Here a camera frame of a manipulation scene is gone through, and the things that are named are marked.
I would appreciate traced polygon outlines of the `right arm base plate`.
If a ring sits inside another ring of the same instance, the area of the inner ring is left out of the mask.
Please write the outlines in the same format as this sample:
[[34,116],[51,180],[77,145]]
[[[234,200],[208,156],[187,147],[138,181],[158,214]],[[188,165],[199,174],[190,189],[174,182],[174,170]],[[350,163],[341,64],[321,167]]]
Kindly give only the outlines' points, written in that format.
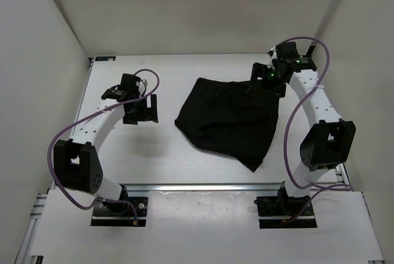
[[260,229],[317,228],[313,206],[309,196],[258,196],[257,206]]

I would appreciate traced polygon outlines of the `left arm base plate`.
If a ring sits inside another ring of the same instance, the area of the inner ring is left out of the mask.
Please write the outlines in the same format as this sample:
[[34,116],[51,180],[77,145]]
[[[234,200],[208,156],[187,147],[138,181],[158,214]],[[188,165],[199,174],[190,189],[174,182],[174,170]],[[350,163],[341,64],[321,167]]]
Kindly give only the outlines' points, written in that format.
[[94,206],[91,216],[91,226],[145,227],[147,223],[148,197],[129,196],[127,200],[137,211],[138,222],[134,222],[134,211],[128,204],[119,207],[108,203],[98,203]]

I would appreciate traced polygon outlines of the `black skirt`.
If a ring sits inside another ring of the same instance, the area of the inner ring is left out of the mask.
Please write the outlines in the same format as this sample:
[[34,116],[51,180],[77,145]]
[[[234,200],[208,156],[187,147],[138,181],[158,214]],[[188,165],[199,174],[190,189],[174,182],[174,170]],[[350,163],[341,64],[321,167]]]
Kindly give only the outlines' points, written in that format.
[[174,121],[198,149],[236,158],[255,172],[276,131],[279,97],[247,82],[198,78]]

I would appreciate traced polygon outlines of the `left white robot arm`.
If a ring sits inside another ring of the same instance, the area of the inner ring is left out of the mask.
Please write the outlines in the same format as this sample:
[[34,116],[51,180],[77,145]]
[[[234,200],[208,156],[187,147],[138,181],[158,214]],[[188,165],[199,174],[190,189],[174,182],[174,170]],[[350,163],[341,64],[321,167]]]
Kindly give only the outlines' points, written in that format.
[[124,186],[104,176],[99,150],[119,121],[132,125],[157,123],[157,95],[107,89],[94,117],[81,122],[68,140],[57,140],[53,147],[53,170],[60,185],[107,201],[108,208],[116,215],[127,212],[129,200]]

